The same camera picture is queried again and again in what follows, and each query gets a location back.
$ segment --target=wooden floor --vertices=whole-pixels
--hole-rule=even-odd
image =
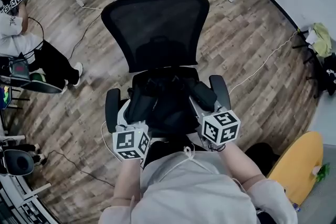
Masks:
[[[103,8],[112,0],[83,0],[88,7]],[[257,70],[267,56],[295,31],[269,0],[209,0],[210,11],[198,43],[197,69],[208,83],[211,74],[222,75],[229,90]],[[29,15],[41,22],[45,38],[70,56],[73,46],[97,16],[74,0],[29,0]],[[31,22],[33,32],[40,29]],[[260,141],[277,153],[305,132],[315,111],[316,86],[304,50],[293,50],[298,37],[277,51],[265,66],[231,94],[232,107],[242,125],[239,146]],[[114,87],[125,97],[132,75],[120,48],[98,18],[77,47],[71,63],[84,65],[81,85],[63,95],[24,92],[30,101],[15,115],[12,131],[39,143],[48,154],[57,150],[79,168],[114,184],[119,163],[105,148],[100,127],[104,122],[106,92]],[[76,170],[52,153],[29,181],[33,187],[50,182],[39,196],[62,223],[97,223],[110,205],[113,188]]]

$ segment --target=white t-shirt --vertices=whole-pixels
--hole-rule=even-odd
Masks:
[[[277,224],[298,223],[276,181],[261,180],[245,192],[218,154],[196,152],[184,159],[179,152],[150,163],[141,174],[142,199],[135,206],[105,209],[99,224],[259,224],[255,208]]]
[[[0,13],[0,56],[19,56],[26,54],[42,42],[42,38],[32,34],[20,34],[22,18]],[[28,63],[35,61],[34,53],[25,55]]]

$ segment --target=white cable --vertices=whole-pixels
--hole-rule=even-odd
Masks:
[[[104,144],[105,144],[105,146],[107,147],[107,149],[109,150],[109,152],[111,152],[111,153],[114,155],[114,157],[116,157],[116,158],[118,159],[118,161],[121,162],[121,159],[119,159],[118,156],[117,156],[117,155],[116,155],[116,154],[109,148],[109,146],[106,144],[106,141],[105,141],[105,138],[104,138],[104,135],[103,135],[103,126],[104,126],[105,123],[106,123],[106,121],[104,121],[103,124],[102,124],[101,127],[100,127],[101,137],[103,137]]]
[[[95,9],[95,10],[103,10],[102,8],[90,8],[90,7],[82,7],[82,8],[89,8],[89,9]]]
[[[296,32],[294,32],[293,33],[293,35],[284,43],[284,44],[282,44],[279,48],[277,48],[277,49],[275,49],[268,57],[267,57],[267,59],[266,59],[266,61],[261,65],[261,67],[259,67],[258,69],[257,69],[257,71],[256,72],[254,72],[251,76],[249,76],[248,78],[246,78],[243,82],[241,82],[241,83],[239,83],[239,84],[237,84],[237,85],[235,85],[233,88],[232,88],[232,90],[230,90],[230,92],[229,92],[229,94],[231,94],[232,93],[232,91],[234,90],[234,89],[236,89],[238,86],[240,86],[240,85],[242,85],[246,80],[248,80],[249,78],[251,78],[251,77],[253,77],[265,64],[266,64],[266,62],[267,62],[267,60],[269,59],[269,57],[271,57],[272,55],[273,55],[273,53],[274,52],[276,52],[277,50],[279,50],[279,49],[281,49],[281,47],[282,46],[284,46],[285,44],[287,44],[291,39],[292,39],[292,37],[295,35],[297,33],[297,31]]]

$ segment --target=mesh backrest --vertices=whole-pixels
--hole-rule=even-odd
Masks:
[[[118,0],[102,21],[116,39],[130,72],[196,65],[208,0]]]

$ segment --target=white drawstring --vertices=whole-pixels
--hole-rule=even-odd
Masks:
[[[194,159],[194,156],[195,156],[196,152],[195,152],[195,145],[194,145],[194,144],[192,144],[192,145],[193,145],[193,147],[194,147],[193,150],[191,150],[190,147],[188,147],[188,146],[185,146],[184,149],[183,149],[183,152],[184,152],[184,154],[187,156],[187,159],[184,159],[184,160],[180,161],[179,163],[175,164],[172,168],[170,168],[170,169],[169,169],[169,170],[168,170],[168,171],[161,177],[161,179],[159,180],[159,182],[160,182],[161,180],[163,180],[164,177],[165,177],[167,174],[169,174],[172,170],[174,170],[174,169],[177,168],[179,165],[181,165],[181,164],[183,164],[183,163],[185,163],[185,162],[187,162],[187,161],[192,161],[193,163],[199,165],[199,166],[202,167],[203,169],[205,169],[205,170],[207,170],[208,172],[210,172],[210,173],[213,174],[213,172],[212,172],[211,170],[209,170],[209,169],[206,168],[203,164],[201,164],[200,162],[198,162],[197,160]]]

